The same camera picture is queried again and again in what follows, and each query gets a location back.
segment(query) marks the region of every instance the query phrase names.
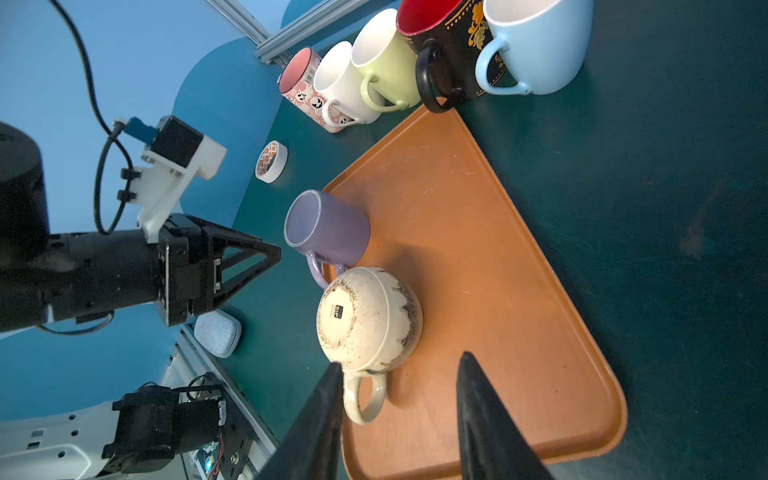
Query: table surface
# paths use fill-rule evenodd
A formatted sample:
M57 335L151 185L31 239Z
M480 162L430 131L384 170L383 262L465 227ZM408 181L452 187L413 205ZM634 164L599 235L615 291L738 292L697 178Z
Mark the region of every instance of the table surface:
M624 441L554 465L558 478L768 475L767 15L758 2L597 2L570 85L458 109L627 397ZM252 179L234 227L283 259L225 308L244 332L223 361L278 439L327 366L322 291L283 241L285 214L411 112L331 135L278 111L269 139L288 147L286 170Z

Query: orange tray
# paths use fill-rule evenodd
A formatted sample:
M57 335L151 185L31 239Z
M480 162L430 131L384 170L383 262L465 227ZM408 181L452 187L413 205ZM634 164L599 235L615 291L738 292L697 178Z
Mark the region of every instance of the orange tray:
M343 425L350 478L461 474L455 384L465 350L542 461L619 443L621 386L455 110L419 108L325 191L370 219L358 264L406 281L424 310L419 346L389 374L379 416ZM361 403L369 398L367 386Z

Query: mug rim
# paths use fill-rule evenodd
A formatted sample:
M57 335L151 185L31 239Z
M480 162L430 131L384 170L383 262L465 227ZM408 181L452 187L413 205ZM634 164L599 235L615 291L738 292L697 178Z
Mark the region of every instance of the mug rim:
M385 15L392 15L392 12L395 12L395 31L392 33L392 35L389 36L389 40L386 42L386 45L384 45L384 48L381 49L376 55L374 55L372 58L370 58L368 61L364 63L355 63L355 47L358 45L357 41L362 37L363 33L366 33L366 30L369 28L373 28L371 25L373 24L373 21L376 20L378 17L383 17ZM392 43L392 39L395 37L395 35L400 35L400 33L397 31L397 10L394 8L385 8L384 10L380 11L373 17L371 17L370 20L368 20L368 23L364 27L362 27L362 30L360 30L360 33L357 34L357 37L355 38L355 43L352 45L352 52L349 54L349 61L352 62L352 65L354 65L357 68L363 68L371 65L374 61L378 60L379 57L382 56L382 53L389 47L389 45Z
M277 79L277 90L280 91L281 95L285 95L291 90L293 90L301 81L302 77L306 73L306 68L310 66L310 62L312 61L312 53L314 50L311 47L304 47L301 50L299 50L291 59L288 61L288 65L283 69L283 72L280 73L280 76ZM306 55L306 62L301 58L300 55ZM281 85L283 82L283 76L286 73L286 70L288 70L288 67L291 66L291 64L296 61L299 63L296 63L296 67L301 69L301 74L296 78L296 80L285 90L283 91L283 86Z
M325 88L318 88L318 87L317 87L317 79L320 77L320 73L323 71L323 62L325 62L325 61L326 61L326 59L327 59L328 57L330 57L330 56L331 56L331 52L333 52L333 51L334 51L334 50L336 50L337 48L338 48L339 50L340 50L341 48L348 48L348 54L347 54L347 56L346 56L346 65L345 65L344 69L342 70L342 72L341 72L339 75L337 75L337 76L336 76L336 78L334 78L334 79L333 79L333 81L330 83L330 85L328 85L328 86L327 86L327 87L325 87ZM313 88L315 89L315 91L316 91L317 93L319 93L319 94L322 94L322 93L324 93L324 92L327 92L328 90L330 90L331 88L333 88L333 86L334 86L334 85L336 85L337 83L339 83L339 80L341 80L341 79L342 79L342 77L343 77L343 76L344 76L344 74L346 73L346 69L347 69L347 68L349 68L349 66L350 66L351 64L352 64L352 44L351 44L351 43L349 43L347 40L345 40L345 41L340 41L339 43L337 43L336 45L334 45L333 47L331 47L331 49L330 49L330 50L328 50L328 53L326 53L326 56L325 56L325 57L323 57L323 60L321 60L321 61L320 61L320 65L318 65L318 66L317 66L317 71L315 72L315 79L314 79L314 81L312 82L312 87L313 87Z
M404 29L400 28L400 13L403 12L402 5L403 4L407 4L410 1L416 2L418 0L402 0L402 3L400 4L400 7L397 9L397 16L395 17L395 28L397 28L397 31L400 32L401 35L408 36L408 37L413 37L413 36L416 36L416 35L420 35L422 33L426 33L427 31L432 30L434 27L436 27L436 26L440 25L441 23L443 23L445 21L445 19L448 17L448 15L452 14L453 11L456 10L456 7L458 7L459 5L463 6L464 4L467 4L467 3L471 2L472 0L456 0L455 5L453 5L451 7L451 9L448 10L448 12L445 13L445 15L440 17L434 24L430 25L427 28L423 28L421 30L418 30L418 31L405 31Z
M302 197L308 194L313 194L315 198L317 198L317 218L315 218L315 224L312 225L312 230L306 235L304 240L301 240L299 243L291 243L290 240L288 240L288 219L290 218L290 214L293 211L293 208L296 206L296 202L301 200ZM290 205L290 208L288 209L288 213L286 214L286 220L283 224L283 238L285 239L286 243L288 243L289 247L297 248L304 245L307 240L310 239L313 233L315 233L315 229L317 228L317 224L320 222L320 213L323 211L323 202L320 199L320 193L317 190L304 190L302 193L299 194L298 197L293 201L293 203Z
M482 14L485 16L485 20L488 21L488 25L491 23L494 23L495 25L498 25L500 27L513 27L516 25L522 25L526 22L530 22L534 18L540 17L543 14L549 12L554 7L560 5L564 0L554 0L547 8L544 8L543 10L540 10L533 15L529 15L525 18L521 18L519 20L512 20L510 22L499 22L498 20L494 20L488 15L488 2L498 2L499 0L484 0L482 3Z

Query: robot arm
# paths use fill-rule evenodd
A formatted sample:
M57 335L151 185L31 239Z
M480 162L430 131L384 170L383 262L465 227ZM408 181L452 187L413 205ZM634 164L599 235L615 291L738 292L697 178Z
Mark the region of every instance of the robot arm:
M128 203L141 206L138 226L147 243L157 243L160 229L192 178L213 178L227 149L173 116L161 118L157 128L136 117L119 121L125 124L124 133L146 144L141 160L153 166L124 174L132 176Z
M157 128L130 120L125 130L148 141L153 167L133 175L130 202L141 205L138 230L50 234L39 149L0 123L0 331L154 302L167 326L216 309L280 260L258 237L170 209L194 175L211 178L227 150L174 117ZM225 258L224 251L240 252ZM256 265L224 281L223 271L254 255Z

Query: pink mug with face print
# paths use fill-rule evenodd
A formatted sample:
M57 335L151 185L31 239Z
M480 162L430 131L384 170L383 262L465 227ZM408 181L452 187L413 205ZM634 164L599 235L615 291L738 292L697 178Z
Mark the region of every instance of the pink mug with face print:
M285 71L277 79L277 87L282 96L312 118L320 127L335 134L344 128L331 127L323 120L323 105L326 103L326 98L317 93L313 86L315 72L321 60L322 58L313 49L302 48L291 58ZM329 108L328 113L337 125L352 121L352 118L341 113L336 107Z

